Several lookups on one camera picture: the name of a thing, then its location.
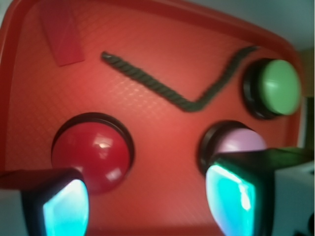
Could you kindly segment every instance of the glowing cyan light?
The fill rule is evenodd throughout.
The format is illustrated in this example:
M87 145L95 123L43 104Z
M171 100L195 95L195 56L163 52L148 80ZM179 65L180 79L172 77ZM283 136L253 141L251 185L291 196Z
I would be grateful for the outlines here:
M220 165L206 174L211 213L225 235L253 235L255 187Z
M89 220L89 197L85 184L73 180L43 206L47 236L83 236Z

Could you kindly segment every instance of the green button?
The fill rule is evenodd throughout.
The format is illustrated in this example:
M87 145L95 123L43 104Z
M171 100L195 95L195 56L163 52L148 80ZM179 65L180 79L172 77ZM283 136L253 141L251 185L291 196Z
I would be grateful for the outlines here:
M285 60L272 60L260 74L259 94L264 105L280 115L291 115L300 104L301 85L294 67Z

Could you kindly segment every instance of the round button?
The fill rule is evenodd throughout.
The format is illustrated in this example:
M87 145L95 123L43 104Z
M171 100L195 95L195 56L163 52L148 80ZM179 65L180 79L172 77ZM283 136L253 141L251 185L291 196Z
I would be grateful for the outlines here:
M263 138L247 128L235 128L222 134L214 155L220 152L253 151L266 149Z
M293 114L299 107L301 85L294 67L285 60L260 59L244 75L244 101L257 118Z
M300 102L301 86L294 67L285 60L269 62L259 78L259 93L265 106L276 114L291 115Z
M266 148L264 139L244 124L233 120L221 121L213 125L201 141L199 168L205 174L218 153L264 150Z
M104 114L77 116L58 131L52 147L54 168L73 167L84 176L89 193L118 186L133 160L133 143L127 130Z

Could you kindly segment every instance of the dark green rope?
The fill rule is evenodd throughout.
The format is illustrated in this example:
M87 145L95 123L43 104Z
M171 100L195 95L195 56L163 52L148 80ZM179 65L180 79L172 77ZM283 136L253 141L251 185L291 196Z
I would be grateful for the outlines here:
M228 84L241 62L251 52L257 50L257 48L258 47L256 46L250 46L239 50L228 62L226 69L223 71L219 79L212 84L195 102L187 100L176 91L153 78L151 75L137 67L134 67L130 63L115 55L103 52L102 58L113 68L142 83L152 91L158 93L168 101L180 107L182 110L186 112L196 112L202 110L218 94L218 92L220 92L220 90Z

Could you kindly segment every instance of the red tray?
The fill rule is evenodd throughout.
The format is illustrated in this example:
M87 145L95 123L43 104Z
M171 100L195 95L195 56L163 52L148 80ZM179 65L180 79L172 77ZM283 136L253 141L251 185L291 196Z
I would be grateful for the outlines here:
M302 78L292 46L231 16L179 0L70 0L85 55L58 67L38 0L15 0L0 30L0 169L52 168L51 144L68 119L100 112L120 120L135 144L129 176L90 196L90 235L220 235L196 152L224 119L258 132L268 147L296 146L300 111L273 120L246 110L240 86L249 63L284 59ZM261 48L203 111L185 113L100 59L106 50L195 100L240 48Z

